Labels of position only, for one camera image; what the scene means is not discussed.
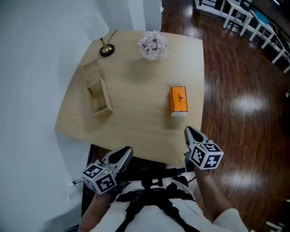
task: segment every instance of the chair leg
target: chair leg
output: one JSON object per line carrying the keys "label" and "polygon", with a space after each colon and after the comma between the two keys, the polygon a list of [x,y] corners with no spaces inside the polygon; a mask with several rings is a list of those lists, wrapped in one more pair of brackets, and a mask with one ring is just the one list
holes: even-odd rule
{"label": "chair leg", "polygon": [[282,49],[282,51],[276,56],[276,58],[273,59],[272,63],[275,63],[284,54],[285,51],[285,48]]}
{"label": "chair leg", "polygon": [[236,14],[236,17],[235,17],[235,21],[234,21],[234,23],[236,23],[237,18],[239,17],[239,15],[240,15],[240,12],[238,11],[237,14]]}
{"label": "chair leg", "polygon": [[225,21],[225,23],[223,24],[223,28],[226,28],[228,21],[230,20],[230,17],[232,15],[232,12],[234,11],[234,8],[231,7],[230,12],[228,13],[227,19]]}
{"label": "chair leg", "polygon": [[272,39],[272,37],[274,36],[274,34],[272,33],[269,37],[268,37],[268,39],[264,42],[264,44],[262,45],[262,49],[264,49],[265,48],[265,46],[270,42],[270,40]]}
{"label": "chair leg", "polygon": [[221,16],[222,15],[222,11],[223,11],[223,7],[225,6],[225,2],[226,2],[226,0],[223,0],[222,7],[221,7],[221,10],[219,11],[218,16]]}
{"label": "chair leg", "polygon": [[277,230],[282,228],[282,227],[279,227],[279,226],[277,226],[277,225],[275,225],[275,224],[273,224],[271,222],[266,222],[266,225],[268,225],[268,226],[270,226],[270,227],[272,227],[274,229],[277,229]]}
{"label": "chair leg", "polygon": [[276,40],[276,42],[275,42],[275,44],[274,44],[274,47],[276,47],[277,46],[277,44],[278,44],[278,39]]}
{"label": "chair leg", "polygon": [[288,72],[290,69],[290,65],[284,70],[284,73]]}
{"label": "chair leg", "polygon": [[249,25],[251,19],[252,19],[251,17],[248,17],[248,18],[245,20],[244,25],[243,25],[243,30],[241,31],[240,36],[242,36],[242,35],[244,34],[244,32],[245,32],[245,30],[247,29],[247,27],[248,27],[248,25]]}
{"label": "chair leg", "polygon": [[255,29],[253,35],[250,37],[250,41],[252,41],[254,39],[254,37],[256,36],[257,32],[259,31],[260,27],[262,26],[262,24],[259,24],[257,26],[257,28]]}
{"label": "chair leg", "polygon": [[264,37],[264,34],[266,33],[267,29],[265,28],[263,33],[262,33],[262,37]]}

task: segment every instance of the white shirt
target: white shirt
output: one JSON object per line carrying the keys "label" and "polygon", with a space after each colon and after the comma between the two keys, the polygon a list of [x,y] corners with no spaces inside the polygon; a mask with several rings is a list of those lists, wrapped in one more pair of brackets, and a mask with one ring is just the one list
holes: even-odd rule
{"label": "white shirt", "polygon": [[[178,189],[184,190],[193,196],[188,187],[171,178],[163,179],[163,187],[175,183]],[[122,194],[129,191],[144,189],[140,181],[129,184]],[[190,226],[200,232],[246,232],[248,231],[242,222],[239,212],[236,209],[228,209],[217,217],[211,223],[203,216],[202,210],[198,204],[191,200],[170,199],[173,206],[178,208],[181,218]],[[115,232],[123,223],[126,217],[126,209],[130,202],[113,202],[108,212],[102,218],[100,223],[91,232]],[[144,206],[141,211],[131,221],[126,232],[184,232],[184,229],[171,217],[167,216],[164,211],[156,205]]]}

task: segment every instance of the dark hardwood floor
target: dark hardwood floor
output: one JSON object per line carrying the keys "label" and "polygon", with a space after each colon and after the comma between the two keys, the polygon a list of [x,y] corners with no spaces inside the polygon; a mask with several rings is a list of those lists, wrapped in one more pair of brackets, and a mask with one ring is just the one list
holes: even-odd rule
{"label": "dark hardwood floor", "polygon": [[[246,226],[263,231],[266,221],[279,221],[290,197],[290,139],[281,128],[288,63],[272,64],[277,53],[270,45],[263,50],[249,32],[240,37],[239,28],[223,29],[223,18],[194,9],[192,0],[162,5],[162,31],[203,40],[201,130],[225,152],[214,179]],[[194,193],[202,206],[197,187]]]}

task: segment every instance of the person's arm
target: person's arm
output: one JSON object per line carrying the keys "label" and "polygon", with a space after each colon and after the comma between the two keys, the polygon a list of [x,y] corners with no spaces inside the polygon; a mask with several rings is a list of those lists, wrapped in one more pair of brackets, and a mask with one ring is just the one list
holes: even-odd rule
{"label": "person's arm", "polygon": [[96,194],[82,217],[78,232],[89,232],[101,221],[109,209],[111,193]]}
{"label": "person's arm", "polygon": [[224,194],[217,187],[214,180],[206,170],[194,167],[196,180],[203,198],[203,204],[210,220],[213,222],[221,213],[232,208]]}

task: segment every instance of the white chair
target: white chair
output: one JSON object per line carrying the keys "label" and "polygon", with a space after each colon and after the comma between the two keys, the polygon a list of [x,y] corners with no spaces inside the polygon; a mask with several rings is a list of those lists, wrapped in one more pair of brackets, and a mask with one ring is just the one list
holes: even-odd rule
{"label": "white chair", "polygon": [[250,37],[250,41],[252,41],[254,39],[254,37],[256,36],[256,34],[258,33],[260,27],[264,28],[264,31],[262,33],[262,39],[264,39],[264,35],[266,31],[270,32],[269,37],[266,37],[266,41],[264,42],[264,44],[262,45],[262,49],[264,49],[264,47],[269,43],[269,41],[273,38],[273,36],[275,35],[275,32],[273,30],[273,28],[269,25],[269,24],[265,24],[262,20],[260,20],[256,13],[253,10],[250,10],[250,13],[254,16],[254,18],[257,20],[258,22],[258,26],[256,27],[255,31],[253,32],[252,36]]}
{"label": "white chair", "polygon": [[277,225],[275,225],[275,224],[273,224],[271,222],[266,222],[266,225],[268,225],[268,226],[272,227],[273,229],[275,229],[275,230],[270,230],[270,232],[281,232],[281,231],[283,231],[283,227],[285,227],[285,225],[283,225],[281,223],[279,223],[279,226],[277,226]]}
{"label": "white chair", "polygon": [[243,25],[242,25],[243,29],[242,29],[242,31],[241,31],[241,33],[240,33],[240,36],[242,36],[242,35],[244,34],[245,30],[247,29],[247,27],[248,27],[248,25],[249,25],[251,19],[253,18],[253,15],[251,15],[250,12],[244,10],[244,9],[239,5],[240,2],[237,2],[237,1],[235,1],[235,0],[223,0],[223,2],[222,2],[222,7],[221,7],[221,10],[220,10],[220,12],[219,12],[219,15],[222,14],[222,10],[223,10],[223,8],[224,8],[224,5],[225,5],[225,2],[226,2],[226,1],[230,4],[231,9],[230,9],[230,12],[229,12],[228,15],[227,15],[227,18],[226,18],[225,23],[223,24],[223,28],[226,28],[226,26],[227,26],[227,24],[228,24],[228,22],[229,22],[229,20],[230,20],[230,17],[232,16],[232,12],[233,12],[234,10],[237,10],[237,14],[236,14],[236,17],[235,17],[235,19],[234,19],[234,23],[236,22],[236,20],[237,20],[237,18],[239,17],[240,14],[244,14],[244,15],[246,16],[246,20],[245,20],[245,22],[244,22]]}
{"label": "white chair", "polygon": [[[279,54],[275,57],[275,59],[273,59],[272,63],[275,63],[281,56],[284,56],[285,59],[290,63],[290,43],[286,41],[276,29],[273,30],[275,32],[275,36],[277,37],[274,48],[278,47],[277,44],[280,43],[281,49]],[[289,70],[290,65],[284,70],[284,73],[288,72]]]}

